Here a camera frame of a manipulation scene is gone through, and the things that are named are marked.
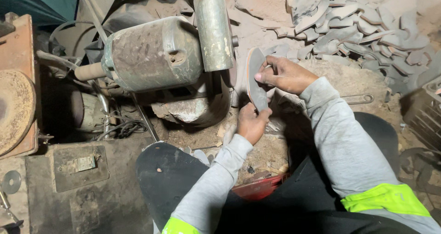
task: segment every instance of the red object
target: red object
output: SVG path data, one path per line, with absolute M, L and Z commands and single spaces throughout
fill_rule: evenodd
M 274 192 L 274 190 L 282 185 L 288 177 L 289 173 L 284 173 L 269 178 L 255 180 L 247 184 L 235 186 L 232 188 L 232 191 L 246 200 L 261 200 Z

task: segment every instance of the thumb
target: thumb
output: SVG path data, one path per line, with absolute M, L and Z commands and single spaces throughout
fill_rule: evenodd
M 254 75 L 254 79 L 256 79 L 257 82 L 263 83 L 263 84 L 269 84 L 269 85 L 276 85 L 276 79 L 277 76 L 271 75 L 269 73 L 262 73 L 258 72 Z
M 268 122 L 268 118 L 269 116 L 273 114 L 273 111 L 267 107 L 265 109 L 263 109 L 262 111 L 259 112 L 259 116 L 257 116 L 257 119 L 264 121 L 265 123 Z

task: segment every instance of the orange edge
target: orange edge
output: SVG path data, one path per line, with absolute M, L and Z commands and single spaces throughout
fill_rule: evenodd
M 248 52 L 248 57 L 246 58 L 246 92 L 248 94 L 248 98 L 250 98 L 251 103 L 253 103 L 253 99 L 251 98 L 251 92 L 250 92 L 250 58 L 251 53 L 256 49 L 256 47 L 253 47 L 250 49 L 250 52 Z

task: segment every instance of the grinding wheel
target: grinding wheel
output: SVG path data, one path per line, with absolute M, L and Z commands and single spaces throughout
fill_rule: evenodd
M 16 70 L 0 70 L 0 156 L 25 137 L 34 120 L 35 89 L 32 81 Z

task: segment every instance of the workshop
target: workshop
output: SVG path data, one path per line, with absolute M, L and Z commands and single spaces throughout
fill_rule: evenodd
M 441 0 L 0 0 L 0 61 L 0 234 L 441 233 Z

